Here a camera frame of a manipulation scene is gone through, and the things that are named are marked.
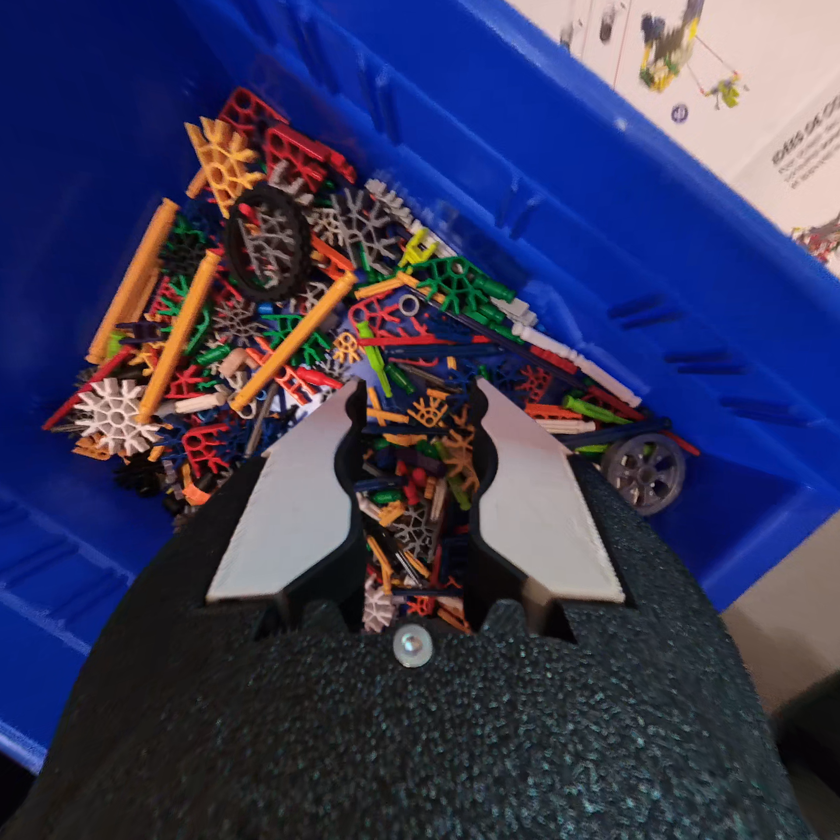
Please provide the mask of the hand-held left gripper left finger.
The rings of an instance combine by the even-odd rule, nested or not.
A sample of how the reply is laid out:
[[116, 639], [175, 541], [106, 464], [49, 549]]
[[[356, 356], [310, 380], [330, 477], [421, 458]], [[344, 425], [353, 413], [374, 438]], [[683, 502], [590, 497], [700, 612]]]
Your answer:
[[327, 558], [351, 528], [351, 498], [335, 459], [352, 429], [348, 380], [267, 449], [262, 470], [217, 571], [207, 604], [279, 595]]

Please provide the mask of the blue plastic parts bin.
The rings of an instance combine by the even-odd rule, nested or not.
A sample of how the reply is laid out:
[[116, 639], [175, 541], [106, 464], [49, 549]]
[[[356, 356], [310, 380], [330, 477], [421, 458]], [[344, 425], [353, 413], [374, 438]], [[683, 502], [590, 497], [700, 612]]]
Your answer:
[[238, 86], [380, 177], [701, 455], [654, 519], [720, 611], [838, 510], [838, 283], [504, 2], [2, 2], [2, 753], [36, 774], [168, 540], [41, 429], [184, 123]]

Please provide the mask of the grey plastic toy wheel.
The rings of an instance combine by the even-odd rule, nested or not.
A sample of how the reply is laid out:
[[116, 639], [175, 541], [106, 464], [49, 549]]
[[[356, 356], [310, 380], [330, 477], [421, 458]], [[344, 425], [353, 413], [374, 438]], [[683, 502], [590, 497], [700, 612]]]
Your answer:
[[601, 472], [640, 516], [649, 518], [672, 505], [686, 478], [686, 457], [663, 434], [640, 434], [610, 446]]

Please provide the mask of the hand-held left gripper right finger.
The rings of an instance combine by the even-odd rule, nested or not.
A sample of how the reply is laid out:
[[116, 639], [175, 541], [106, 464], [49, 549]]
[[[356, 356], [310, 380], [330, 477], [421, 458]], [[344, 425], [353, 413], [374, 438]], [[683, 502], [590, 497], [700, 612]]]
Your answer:
[[570, 636], [565, 603], [626, 606], [620, 576], [570, 452], [483, 377], [469, 391], [474, 427], [465, 617], [475, 630], [499, 601], [533, 633]]

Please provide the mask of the pile of colourful toy pieces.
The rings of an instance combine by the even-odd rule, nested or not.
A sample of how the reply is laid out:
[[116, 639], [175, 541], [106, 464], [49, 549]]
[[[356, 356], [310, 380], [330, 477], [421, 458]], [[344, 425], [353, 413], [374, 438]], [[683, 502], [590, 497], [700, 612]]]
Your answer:
[[[236, 468], [291, 431], [352, 375], [365, 385], [364, 618], [468, 632], [468, 514], [478, 479], [469, 391], [483, 377], [573, 455], [663, 434], [699, 449], [578, 351], [544, 335], [509, 286], [450, 248], [380, 180], [360, 183], [332, 146], [244, 87], [185, 126], [199, 161], [183, 207], [154, 211], [75, 391], [43, 423], [73, 453], [118, 458], [115, 480], [162, 496], [175, 529]], [[258, 183], [301, 208], [311, 274], [278, 303], [228, 273], [229, 210]]]

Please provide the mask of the black rubber toy tire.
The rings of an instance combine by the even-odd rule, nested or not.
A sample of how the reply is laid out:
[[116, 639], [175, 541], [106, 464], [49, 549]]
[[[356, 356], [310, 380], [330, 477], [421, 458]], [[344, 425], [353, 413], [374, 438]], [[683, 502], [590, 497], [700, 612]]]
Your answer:
[[288, 194], [263, 182], [234, 200], [224, 250], [231, 279], [256, 303], [291, 298], [312, 273], [307, 219]]

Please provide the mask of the white printed instruction sheet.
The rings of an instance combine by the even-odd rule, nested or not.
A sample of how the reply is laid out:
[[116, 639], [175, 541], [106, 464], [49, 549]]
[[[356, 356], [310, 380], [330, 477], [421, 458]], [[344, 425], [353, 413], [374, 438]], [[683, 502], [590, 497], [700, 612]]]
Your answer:
[[513, 1], [838, 277], [838, 1]]

